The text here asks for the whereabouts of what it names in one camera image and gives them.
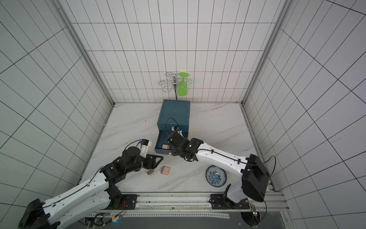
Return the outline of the teal drawer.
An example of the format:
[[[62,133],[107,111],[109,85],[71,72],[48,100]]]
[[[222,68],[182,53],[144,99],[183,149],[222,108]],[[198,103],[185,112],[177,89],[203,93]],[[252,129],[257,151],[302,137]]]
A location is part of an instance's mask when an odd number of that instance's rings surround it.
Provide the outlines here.
[[[172,156],[179,156],[179,154],[176,152],[175,149],[164,149],[163,145],[170,145],[169,142],[167,141],[167,138],[170,134],[172,134],[173,131],[169,131],[168,134],[165,130],[160,130],[159,131],[159,135],[157,138],[157,142],[155,145],[155,152],[157,154],[162,154],[162,155],[168,155],[171,154]]]

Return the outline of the teal drawer cabinet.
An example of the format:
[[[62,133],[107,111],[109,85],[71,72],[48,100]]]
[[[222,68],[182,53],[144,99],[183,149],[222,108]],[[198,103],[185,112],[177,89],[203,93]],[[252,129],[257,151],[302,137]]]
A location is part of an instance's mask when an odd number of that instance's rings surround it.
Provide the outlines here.
[[[157,121],[160,138],[167,138],[175,128],[179,128],[182,135],[188,137],[190,105],[190,101],[163,100]]]

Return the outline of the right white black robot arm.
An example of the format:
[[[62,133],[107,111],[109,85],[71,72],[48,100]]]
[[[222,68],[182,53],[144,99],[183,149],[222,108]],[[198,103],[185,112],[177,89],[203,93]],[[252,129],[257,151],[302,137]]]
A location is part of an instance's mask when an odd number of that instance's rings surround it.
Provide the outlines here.
[[[265,201],[270,173],[265,166],[267,162],[262,162],[258,156],[230,154],[200,139],[184,138],[178,131],[172,132],[166,140],[174,156],[180,156],[189,162],[198,161],[217,166],[239,178],[235,184],[228,185],[223,194],[224,205],[227,208],[232,209],[247,198],[257,202]]]

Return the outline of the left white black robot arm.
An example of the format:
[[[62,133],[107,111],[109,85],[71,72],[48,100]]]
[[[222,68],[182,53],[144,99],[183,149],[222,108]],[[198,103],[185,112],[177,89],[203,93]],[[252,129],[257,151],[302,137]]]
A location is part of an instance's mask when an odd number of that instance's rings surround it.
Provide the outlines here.
[[[92,178],[46,201],[30,202],[18,223],[19,229],[64,229],[109,205],[118,208],[123,195],[116,184],[131,172],[155,169],[163,156],[146,153],[146,147],[129,147]]]

